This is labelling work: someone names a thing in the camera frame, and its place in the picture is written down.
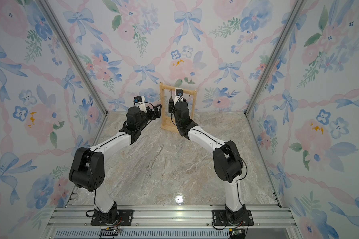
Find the wooden jewelry display stand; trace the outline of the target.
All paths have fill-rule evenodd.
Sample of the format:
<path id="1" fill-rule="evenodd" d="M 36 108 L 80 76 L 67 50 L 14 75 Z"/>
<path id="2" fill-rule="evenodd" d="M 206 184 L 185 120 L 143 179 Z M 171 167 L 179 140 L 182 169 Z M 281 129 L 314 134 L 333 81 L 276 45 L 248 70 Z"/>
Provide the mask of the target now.
<path id="1" fill-rule="evenodd" d="M 178 127 L 187 127 L 193 119 L 197 90 L 184 90 L 174 86 L 159 84 L 162 107 L 161 129 L 179 132 Z"/>

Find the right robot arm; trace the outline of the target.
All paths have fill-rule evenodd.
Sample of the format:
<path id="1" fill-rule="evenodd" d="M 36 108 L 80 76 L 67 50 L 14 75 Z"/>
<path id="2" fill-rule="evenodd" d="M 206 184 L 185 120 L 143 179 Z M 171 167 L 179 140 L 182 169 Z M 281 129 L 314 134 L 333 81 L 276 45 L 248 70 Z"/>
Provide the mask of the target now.
<path id="1" fill-rule="evenodd" d="M 225 213 L 228 221 L 233 225 L 243 224 L 247 210 L 240 200 L 239 186 L 243 179 L 242 169 L 246 165 L 236 144 L 232 140 L 220 140 L 203 130 L 190 118 L 188 103 L 181 95 L 174 98 L 170 97 L 169 113 L 172 123 L 181 136 L 197 143 L 211 153 L 214 171 L 224 183 Z"/>

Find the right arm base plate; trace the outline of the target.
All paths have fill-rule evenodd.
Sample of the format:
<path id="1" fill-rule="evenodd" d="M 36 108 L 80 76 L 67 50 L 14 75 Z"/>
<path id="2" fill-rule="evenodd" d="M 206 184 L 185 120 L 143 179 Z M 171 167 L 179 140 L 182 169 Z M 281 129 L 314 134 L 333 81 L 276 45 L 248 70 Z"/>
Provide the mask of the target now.
<path id="1" fill-rule="evenodd" d="M 214 226 L 253 226 L 253 216 L 250 210 L 242 209 L 237 212 L 230 210 L 212 210 Z"/>

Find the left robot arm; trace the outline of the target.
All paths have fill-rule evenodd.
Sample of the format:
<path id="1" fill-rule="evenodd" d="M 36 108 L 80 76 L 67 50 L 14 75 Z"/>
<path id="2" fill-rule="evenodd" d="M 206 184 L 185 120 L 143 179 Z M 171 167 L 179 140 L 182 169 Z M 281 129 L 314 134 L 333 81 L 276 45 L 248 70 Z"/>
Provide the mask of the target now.
<path id="1" fill-rule="evenodd" d="M 130 107 L 126 121 L 117 134 L 90 148 L 80 147 L 74 155 L 69 173 L 69 181 L 76 187 L 94 193 L 94 209 L 91 218 L 106 225 L 118 225 L 121 215 L 117 203 L 111 198 L 103 184 L 105 180 L 105 161 L 123 148 L 135 143 L 142 130 L 153 120 L 161 117 L 162 106 L 141 103 Z"/>

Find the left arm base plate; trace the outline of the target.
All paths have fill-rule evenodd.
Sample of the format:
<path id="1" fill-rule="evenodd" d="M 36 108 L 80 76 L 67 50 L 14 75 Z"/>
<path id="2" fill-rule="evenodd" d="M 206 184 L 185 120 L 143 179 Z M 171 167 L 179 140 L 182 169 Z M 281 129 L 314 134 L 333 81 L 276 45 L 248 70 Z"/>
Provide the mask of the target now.
<path id="1" fill-rule="evenodd" d="M 113 210 L 108 213 L 94 209 L 93 215 L 87 216 L 91 218 L 92 226 L 130 226 L 134 215 L 134 210 Z"/>

